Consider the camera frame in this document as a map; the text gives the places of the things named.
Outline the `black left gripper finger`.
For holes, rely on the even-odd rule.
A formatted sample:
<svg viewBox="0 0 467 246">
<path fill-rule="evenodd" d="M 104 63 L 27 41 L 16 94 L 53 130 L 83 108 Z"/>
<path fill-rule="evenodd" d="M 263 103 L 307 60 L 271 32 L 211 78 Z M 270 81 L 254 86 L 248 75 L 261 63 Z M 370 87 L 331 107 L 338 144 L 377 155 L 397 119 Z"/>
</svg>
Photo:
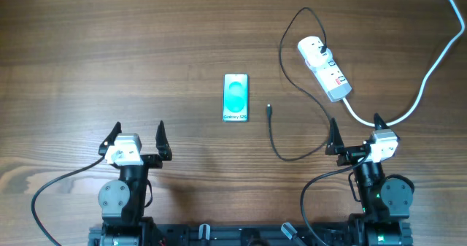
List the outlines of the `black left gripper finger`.
<svg viewBox="0 0 467 246">
<path fill-rule="evenodd" d="M 166 137 L 166 130 L 164 122 L 161 120 L 155 135 L 156 148 L 158 150 L 158 155 L 161 157 L 162 161 L 171 161 L 172 160 L 172 151 L 169 145 L 169 141 Z"/>
<path fill-rule="evenodd" d="M 120 122 L 116 122 L 116 124 L 114 125 L 113 129 L 111 130 L 111 132 L 109 133 L 109 135 L 104 139 L 104 141 L 99 145 L 99 150 L 98 150 L 98 154 L 100 156 L 105 156 L 105 154 L 107 153 L 108 149 L 110 146 L 113 146 L 118 134 L 120 134 L 122 132 L 121 130 L 121 123 Z"/>
</svg>

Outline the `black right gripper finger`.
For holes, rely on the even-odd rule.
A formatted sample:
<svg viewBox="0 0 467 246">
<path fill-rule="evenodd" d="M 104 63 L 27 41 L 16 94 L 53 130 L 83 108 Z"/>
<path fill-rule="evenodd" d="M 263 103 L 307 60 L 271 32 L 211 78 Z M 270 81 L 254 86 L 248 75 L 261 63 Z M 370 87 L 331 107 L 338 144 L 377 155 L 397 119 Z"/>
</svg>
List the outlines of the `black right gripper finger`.
<svg viewBox="0 0 467 246">
<path fill-rule="evenodd" d="M 388 129 L 388 125 L 378 113 L 374 114 L 374 129 L 375 130 L 385 130 Z"/>
<path fill-rule="evenodd" d="M 336 123 L 336 119 L 330 120 L 328 142 L 325 149 L 326 155 L 338 155 L 344 153 L 344 143 L 341 138 L 339 127 Z"/>
</svg>

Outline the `blue Galaxy smartphone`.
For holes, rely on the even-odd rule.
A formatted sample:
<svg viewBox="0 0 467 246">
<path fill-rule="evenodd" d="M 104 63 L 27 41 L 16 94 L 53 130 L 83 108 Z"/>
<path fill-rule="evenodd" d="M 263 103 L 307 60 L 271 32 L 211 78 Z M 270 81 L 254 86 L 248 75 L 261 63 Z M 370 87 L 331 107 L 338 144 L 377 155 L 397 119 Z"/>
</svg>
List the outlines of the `blue Galaxy smartphone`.
<svg viewBox="0 0 467 246">
<path fill-rule="evenodd" d="M 249 113 L 249 77 L 225 74 L 223 80 L 223 121 L 246 122 Z"/>
</svg>

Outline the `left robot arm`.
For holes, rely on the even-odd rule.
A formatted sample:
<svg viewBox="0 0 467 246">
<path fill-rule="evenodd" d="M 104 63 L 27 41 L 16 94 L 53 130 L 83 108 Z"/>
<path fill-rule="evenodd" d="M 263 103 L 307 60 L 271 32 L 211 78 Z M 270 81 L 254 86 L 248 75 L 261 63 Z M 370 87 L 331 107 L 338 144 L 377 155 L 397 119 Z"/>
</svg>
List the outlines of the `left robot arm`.
<svg viewBox="0 0 467 246">
<path fill-rule="evenodd" d="M 153 218 L 144 216 L 144 209 L 153 202 L 146 199 L 152 186 L 150 169 L 160 169 L 172 159 L 165 126 L 160 122 L 155 134 L 156 154 L 142 154 L 138 134 L 124 134 L 117 122 L 99 146 L 99 155 L 118 169 L 120 175 L 103 185 L 98 195 L 103 220 L 101 228 L 90 231 L 88 244 L 105 245 L 166 245 L 166 237 Z"/>
</svg>

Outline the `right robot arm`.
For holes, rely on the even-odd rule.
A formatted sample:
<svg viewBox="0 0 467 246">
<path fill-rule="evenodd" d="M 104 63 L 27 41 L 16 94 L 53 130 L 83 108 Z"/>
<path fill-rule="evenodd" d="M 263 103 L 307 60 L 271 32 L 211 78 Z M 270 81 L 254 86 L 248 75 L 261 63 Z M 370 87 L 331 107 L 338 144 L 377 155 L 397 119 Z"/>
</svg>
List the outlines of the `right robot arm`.
<svg viewBox="0 0 467 246">
<path fill-rule="evenodd" d="M 336 120 L 330 121 L 325 153 L 337 155 L 338 166 L 352 167 L 348 180 L 363 212 L 319 228 L 327 245 L 413 244 L 412 230 L 405 220 L 414 198 L 414 183 L 399 174 L 387 176 L 382 169 L 382 162 L 395 155 L 399 141 L 400 137 L 376 114 L 369 139 L 359 146 L 346 147 Z"/>
</svg>

